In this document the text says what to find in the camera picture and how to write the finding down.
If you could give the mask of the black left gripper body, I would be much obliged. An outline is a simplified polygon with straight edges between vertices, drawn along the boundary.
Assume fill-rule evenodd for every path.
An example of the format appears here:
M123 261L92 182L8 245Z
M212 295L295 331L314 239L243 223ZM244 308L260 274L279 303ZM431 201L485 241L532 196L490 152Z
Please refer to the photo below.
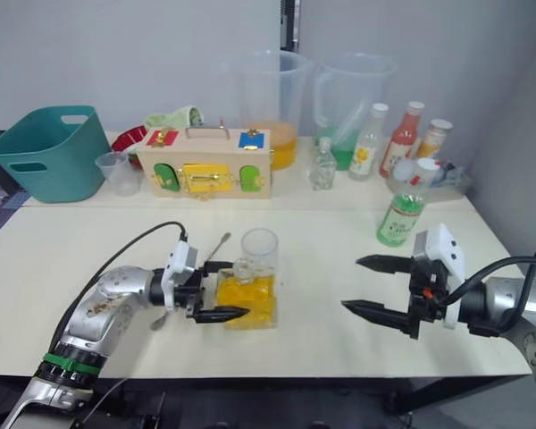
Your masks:
M183 284L173 287L174 305L176 308L184 309L185 316L189 319L197 319L204 305L205 277L206 270L200 267Z

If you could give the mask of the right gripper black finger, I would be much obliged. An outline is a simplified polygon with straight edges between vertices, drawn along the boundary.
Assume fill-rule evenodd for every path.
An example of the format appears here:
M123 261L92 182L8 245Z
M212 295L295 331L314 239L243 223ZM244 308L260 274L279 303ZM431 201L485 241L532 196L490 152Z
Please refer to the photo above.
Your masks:
M378 273L410 273L413 258L389 255L370 255L356 260L357 265Z
M408 313L387 309L383 304L362 299L342 300L341 305L364 320L409 333Z

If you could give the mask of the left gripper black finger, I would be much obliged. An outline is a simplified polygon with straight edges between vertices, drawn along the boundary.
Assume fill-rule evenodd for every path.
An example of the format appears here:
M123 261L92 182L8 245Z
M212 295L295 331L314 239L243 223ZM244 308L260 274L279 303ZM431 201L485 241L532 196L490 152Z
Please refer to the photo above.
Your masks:
M221 324L241 318L249 313L248 308L219 306L212 309L198 310L191 318L197 324Z
M218 273L222 269L231 269L232 267L232 262L207 260L203 263L201 271L204 277L208 277L210 274Z

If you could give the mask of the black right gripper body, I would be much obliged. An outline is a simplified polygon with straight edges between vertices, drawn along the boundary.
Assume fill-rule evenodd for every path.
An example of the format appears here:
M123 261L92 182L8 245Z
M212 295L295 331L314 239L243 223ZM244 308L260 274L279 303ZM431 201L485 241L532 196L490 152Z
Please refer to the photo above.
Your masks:
M448 295L448 269L440 260L409 257L408 272L408 335L417 340L421 322L433 323L446 313L439 301Z

